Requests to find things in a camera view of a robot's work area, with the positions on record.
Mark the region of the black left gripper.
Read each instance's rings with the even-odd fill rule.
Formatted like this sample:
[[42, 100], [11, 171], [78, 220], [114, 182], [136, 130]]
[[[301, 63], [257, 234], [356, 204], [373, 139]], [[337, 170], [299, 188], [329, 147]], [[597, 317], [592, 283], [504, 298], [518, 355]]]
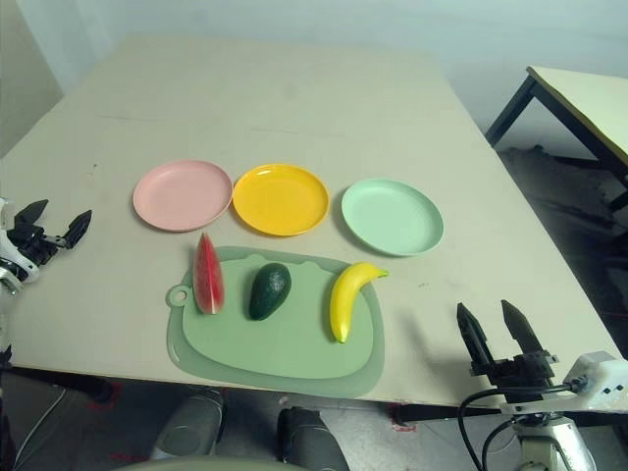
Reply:
[[27, 268], [45, 265], [62, 248], [74, 248], [87, 232], [91, 222], [92, 211], [87, 210], [72, 220], [65, 233], [65, 239], [49, 236], [43, 228], [33, 225], [47, 204], [47, 199], [30, 203], [15, 215], [15, 227], [8, 231], [9, 241], [26, 259], [23, 265]]

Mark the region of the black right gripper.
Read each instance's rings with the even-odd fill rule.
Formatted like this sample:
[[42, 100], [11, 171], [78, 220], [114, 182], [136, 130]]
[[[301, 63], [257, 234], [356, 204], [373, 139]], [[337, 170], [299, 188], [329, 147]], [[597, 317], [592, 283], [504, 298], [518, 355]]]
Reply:
[[551, 365], [558, 358], [541, 345], [526, 316], [505, 299], [500, 301], [503, 321], [521, 354], [512, 359], [493, 360], [479, 321], [459, 302], [458, 329], [471, 357], [471, 375], [486, 376], [498, 388], [545, 388], [554, 377]]

